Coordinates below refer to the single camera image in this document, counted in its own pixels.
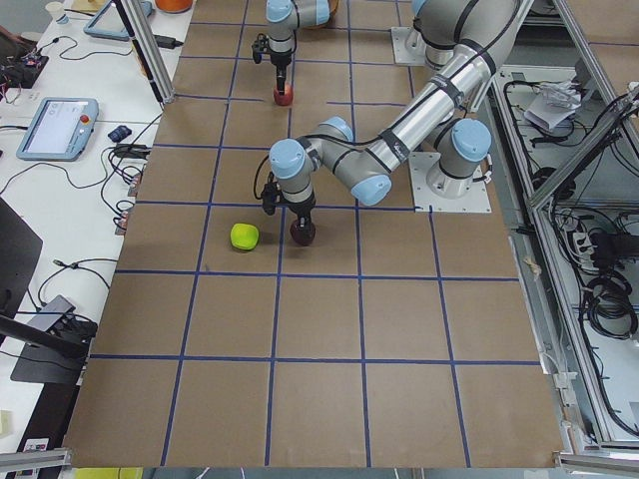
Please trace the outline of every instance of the brown cardboard surface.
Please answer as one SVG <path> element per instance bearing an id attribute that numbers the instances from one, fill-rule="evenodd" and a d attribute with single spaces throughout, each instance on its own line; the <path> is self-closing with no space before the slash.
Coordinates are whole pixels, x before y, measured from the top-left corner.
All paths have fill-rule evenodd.
<path id="1" fill-rule="evenodd" d="M 168 360 L 92 359 L 64 441 L 74 464 L 159 464 L 177 368 Z"/>
<path id="2" fill-rule="evenodd" d="M 166 465 L 261 466 L 268 397 L 267 364 L 186 362 Z"/>
<path id="3" fill-rule="evenodd" d="M 444 285 L 455 357 L 534 361 L 539 357 L 518 282 L 449 281 Z"/>
<path id="4" fill-rule="evenodd" d="M 459 366 L 457 377 L 473 465 L 554 465 L 546 451 L 560 451 L 562 443 L 548 382 L 539 368 Z"/>
<path id="5" fill-rule="evenodd" d="M 366 374 L 370 448 L 376 465 L 464 467 L 449 366 L 374 364 Z"/>
<path id="6" fill-rule="evenodd" d="M 95 13 L 102 8 L 106 0 L 74 0 L 71 4 L 73 10 Z"/>
<path id="7" fill-rule="evenodd" d="M 639 78 L 639 65 L 637 64 L 639 41 L 637 43 L 636 46 L 590 46 L 617 95 L 626 93 L 630 82 L 639 81 L 637 80 Z"/>
<path id="8" fill-rule="evenodd" d="M 368 357 L 448 358 L 436 281 L 372 279 L 364 281 L 362 289 Z"/>
<path id="9" fill-rule="evenodd" d="M 358 364 L 278 364 L 272 465 L 365 466 L 361 401 Z"/>
<path id="10" fill-rule="evenodd" d="M 635 0 L 567 0 L 589 43 L 639 45 Z"/>
<path id="11" fill-rule="evenodd" d="M 116 274 L 92 352 L 179 354 L 193 280 L 189 274 Z"/>
<path id="12" fill-rule="evenodd" d="M 343 0 L 340 29 L 299 31 L 287 108 L 251 60 L 264 3 L 196 4 L 176 74 L 191 97 L 167 106 L 143 177 L 74 465 L 550 465 L 558 428 L 494 197 L 490 215 L 416 214 L 402 167 L 364 208 L 322 170 L 309 247 L 254 198 L 275 141 L 333 115 L 368 139 L 423 86 L 386 42 L 409 3 Z M 232 247 L 235 223 L 259 229 L 254 250 Z"/>

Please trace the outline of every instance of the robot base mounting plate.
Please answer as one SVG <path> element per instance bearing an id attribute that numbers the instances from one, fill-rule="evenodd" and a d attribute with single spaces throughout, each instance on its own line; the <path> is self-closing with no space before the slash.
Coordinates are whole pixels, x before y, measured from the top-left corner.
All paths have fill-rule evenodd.
<path id="1" fill-rule="evenodd" d="M 426 64 L 425 51 L 418 52 L 416 49 L 406 47 L 408 36 L 412 31 L 413 29 L 410 27 L 392 27 L 390 29 L 395 63 L 411 67 L 423 67 Z"/>
<path id="2" fill-rule="evenodd" d="M 485 213 L 492 212 L 490 200 L 484 182 L 473 183 L 468 193 L 456 200 L 449 200 L 435 194 L 426 183 L 426 174 L 430 167 L 439 160 L 439 153 L 411 153 L 408 159 L 410 183 L 415 211 L 428 213 Z M 475 172 L 477 178 L 482 176 L 480 168 Z"/>

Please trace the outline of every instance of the robotic arm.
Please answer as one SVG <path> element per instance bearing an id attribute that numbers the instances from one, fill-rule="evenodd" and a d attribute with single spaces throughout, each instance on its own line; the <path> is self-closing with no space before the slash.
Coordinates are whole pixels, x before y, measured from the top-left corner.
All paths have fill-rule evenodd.
<path id="1" fill-rule="evenodd" d="M 452 58 L 370 142 L 354 143 L 346 122 L 333 117 L 310 135 L 275 143 L 270 160 L 279 187 L 274 182 L 266 185 L 265 211 L 269 213 L 273 205 L 289 207 L 298 216 L 291 228 L 294 240 L 310 244 L 315 237 L 311 211 L 316 204 L 311 174 L 321 166 L 331 170 L 360 203 L 380 202 L 390 190 L 389 175 L 503 64 L 514 44 L 520 4 L 521 0 L 412 0 L 426 43 L 440 50 L 452 48 Z M 488 130 L 467 119 L 438 136 L 444 146 L 442 174 L 452 180 L 472 177 L 490 146 Z"/>
<path id="2" fill-rule="evenodd" d="M 287 83 L 287 66 L 297 46 L 296 31 L 302 27 L 321 25 L 330 16 L 328 0 L 269 0 L 267 20 L 269 34 L 261 33 L 253 43 L 253 60 L 262 62 L 269 55 L 276 67 L 276 87 L 273 91 L 278 105 L 293 101 L 293 90 Z"/>

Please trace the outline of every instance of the yellow-green sponge ball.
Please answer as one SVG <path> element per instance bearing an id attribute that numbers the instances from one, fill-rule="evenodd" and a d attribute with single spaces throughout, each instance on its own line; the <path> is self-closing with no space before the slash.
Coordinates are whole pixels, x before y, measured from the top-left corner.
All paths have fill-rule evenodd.
<path id="1" fill-rule="evenodd" d="M 231 228 L 231 244 L 237 249 L 250 251 L 258 244 L 260 230 L 253 225 L 235 223 Z"/>

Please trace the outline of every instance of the paper cup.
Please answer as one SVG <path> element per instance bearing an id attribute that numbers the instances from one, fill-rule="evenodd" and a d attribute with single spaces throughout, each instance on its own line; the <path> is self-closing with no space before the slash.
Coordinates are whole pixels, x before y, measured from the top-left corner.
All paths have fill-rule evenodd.
<path id="1" fill-rule="evenodd" d="M 49 12 L 51 18 L 53 18 L 56 23 L 63 25 L 69 22 L 69 17 L 67 17 L 67 12 L 64 11 L 64 5 L 60 2 L 49 2 L 44 8 Z"/>

